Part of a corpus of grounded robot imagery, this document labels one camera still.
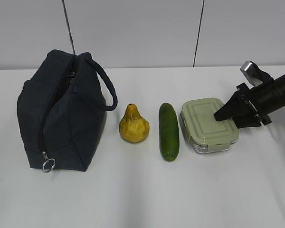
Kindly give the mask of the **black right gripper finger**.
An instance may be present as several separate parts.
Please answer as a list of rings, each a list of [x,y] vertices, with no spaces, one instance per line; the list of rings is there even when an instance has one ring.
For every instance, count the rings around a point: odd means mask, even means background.
[[[234,122],[247,117],[250,114],[250,108],[246,104],[246,97],[242,92],[236,91],[227,103],[215,112],[216,121],[223,121],[232,118]]]
[[[260,127],[262,119],[253,114],[240,114],[232,117],[237,128]]]

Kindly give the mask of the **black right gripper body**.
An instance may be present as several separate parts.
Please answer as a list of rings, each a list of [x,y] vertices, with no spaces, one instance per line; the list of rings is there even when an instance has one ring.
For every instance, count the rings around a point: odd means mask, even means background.
[[[263,110],[259,107],[259,103],[252,96],[252,92],[245,83],[238,85],[237,90],[242,92],[243,95],[246,97],[247,99],[246,104],[249,106],[251,110],[250,114],[260,117],[262,119],[261,123],[263,125],[268,125],[272,123],[272,120],[270,119],[268,114],[265,114]]]

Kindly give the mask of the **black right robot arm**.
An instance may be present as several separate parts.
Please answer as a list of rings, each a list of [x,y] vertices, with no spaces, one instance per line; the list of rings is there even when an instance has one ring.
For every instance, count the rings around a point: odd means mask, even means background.
[[[260,127],[272,122],[270,113],[285,106],[285,74],[256,87],[248,88],[245,83],[227,103],[215,112],[216,121],[232,119],[238,129]]]

